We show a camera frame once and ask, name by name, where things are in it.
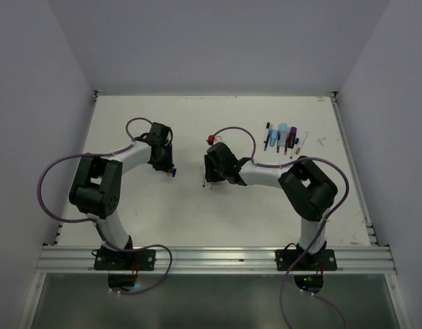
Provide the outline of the blue ink gel pen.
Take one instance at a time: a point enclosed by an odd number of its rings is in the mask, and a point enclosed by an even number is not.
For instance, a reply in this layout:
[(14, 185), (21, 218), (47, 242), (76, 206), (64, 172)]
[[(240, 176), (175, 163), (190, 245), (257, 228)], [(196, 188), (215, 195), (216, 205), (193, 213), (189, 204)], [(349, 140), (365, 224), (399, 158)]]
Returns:
[(266, 136), (265, 140), (264, 140), (264, 146), (263, 146), (263, 150), (264, 150), (264, 151), (266, 151), (266, 150), (267, 150), (267, 147), (268, 147), (268, 145), (269, 145), (269, 140), (270, 140), (270, 137), (271, 137), (271, 133), (269, 132), (269, 133), (267, 134), (267, 136)]

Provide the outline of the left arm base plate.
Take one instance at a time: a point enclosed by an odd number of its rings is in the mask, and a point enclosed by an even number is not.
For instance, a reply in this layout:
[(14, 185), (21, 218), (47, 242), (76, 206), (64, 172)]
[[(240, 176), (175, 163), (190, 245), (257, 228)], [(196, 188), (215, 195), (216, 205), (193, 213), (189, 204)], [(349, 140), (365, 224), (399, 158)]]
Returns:
[(93, 268), (98, 271), (153, 271), (156, 251), (117, 252), (101, 247), (92, 251), (95, 257)]

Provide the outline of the light blue correction tape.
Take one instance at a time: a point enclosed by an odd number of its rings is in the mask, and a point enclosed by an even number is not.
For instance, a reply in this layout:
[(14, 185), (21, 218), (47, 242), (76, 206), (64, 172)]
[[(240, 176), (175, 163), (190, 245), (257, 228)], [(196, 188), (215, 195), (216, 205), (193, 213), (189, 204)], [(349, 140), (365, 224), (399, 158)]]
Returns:
[(274, 147), (278, 140), (279, 131), (276, 129), (272, 129), (269, 131), (269, 146)]

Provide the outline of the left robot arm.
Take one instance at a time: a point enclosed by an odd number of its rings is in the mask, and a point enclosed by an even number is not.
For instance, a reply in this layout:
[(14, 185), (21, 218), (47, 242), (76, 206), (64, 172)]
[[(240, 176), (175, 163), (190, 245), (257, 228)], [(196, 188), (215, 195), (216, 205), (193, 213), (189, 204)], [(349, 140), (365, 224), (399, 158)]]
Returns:
[(123, 176), (140, 165), (151, 165), (155, 171), (175, 175), (173, 164), (173, 131), (161, 123), (134, 137), (124, 150), (110, 155), (82, 156), (75, 174), (69, 201), (94, 223), (110, 261), (127, 269), (134, 261), (132, 238), (126, 233), (117, 208), (121, 198)]

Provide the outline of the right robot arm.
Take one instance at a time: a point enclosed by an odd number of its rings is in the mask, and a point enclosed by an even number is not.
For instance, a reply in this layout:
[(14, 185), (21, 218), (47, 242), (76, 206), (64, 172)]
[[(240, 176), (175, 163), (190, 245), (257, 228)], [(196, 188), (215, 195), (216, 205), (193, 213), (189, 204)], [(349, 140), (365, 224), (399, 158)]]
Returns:
[(326, 247), (325, 215), (332, 207), (338, 188), (311, 160), (300, 157), (289, 167), (264, 168), (249, 158), (238, 159), (225, 143), (208, 148), (204, 156), (207, 182), (226, 181), (239, 186), (261, 185), (283, 190), (301, 217), (297, 261), (305, 269), (321, 262)]

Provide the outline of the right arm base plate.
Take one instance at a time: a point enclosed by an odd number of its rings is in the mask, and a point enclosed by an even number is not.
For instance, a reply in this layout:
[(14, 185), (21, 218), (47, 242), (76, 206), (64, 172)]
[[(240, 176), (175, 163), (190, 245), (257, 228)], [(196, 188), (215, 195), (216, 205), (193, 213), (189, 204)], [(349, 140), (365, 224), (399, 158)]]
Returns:
[[(302, 249), (277, 249), (275, 262), (278, 271), (287, 271), (298, 259)], [(324, 249), (316, 254), (307, 253), (293, 268), (292, 271), (336, 271), (336, 255), (332, 249)]]

